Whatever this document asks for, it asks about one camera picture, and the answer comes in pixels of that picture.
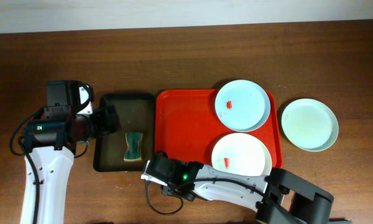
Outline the green yellow sponge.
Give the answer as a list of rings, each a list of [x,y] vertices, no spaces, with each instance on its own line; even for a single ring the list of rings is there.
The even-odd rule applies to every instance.
[[[139,132],[128,132],[125,134],[127,150],[124,155],[125,162],[141,161],[141,144],[143,134]]]

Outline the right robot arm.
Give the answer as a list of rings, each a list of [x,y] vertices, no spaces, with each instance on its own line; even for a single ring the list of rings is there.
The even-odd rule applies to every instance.
[[[159,179],[177,196],[249,208],[260,223],[327,223],[334,202],[329,192],[279,168],[248,177],[199,162],[170,161],[160,169]]]

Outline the white plate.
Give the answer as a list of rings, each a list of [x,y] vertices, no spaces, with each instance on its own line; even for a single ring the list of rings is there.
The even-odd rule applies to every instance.
[[[214,169],[244,176],[269,175],[272,158],[267,147],[256,137],[232,133],[221,138],[211,153]]]

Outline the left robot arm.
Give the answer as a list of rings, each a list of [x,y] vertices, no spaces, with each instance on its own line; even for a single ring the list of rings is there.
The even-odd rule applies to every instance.
[[[42,119],[48,111],[47,106],[39,109],[18,138],[26,168],[21,223],[63,223],[77,145],[121,128],[113,105],[91,114],[59,113]]]

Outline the pale green plate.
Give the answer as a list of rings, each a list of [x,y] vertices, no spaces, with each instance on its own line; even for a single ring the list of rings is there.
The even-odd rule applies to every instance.
[[[295,100],[284,108],[281,127],[293,145],[310,152],[330,148],[339,135],[333,111],[324,103],[309,98]]]

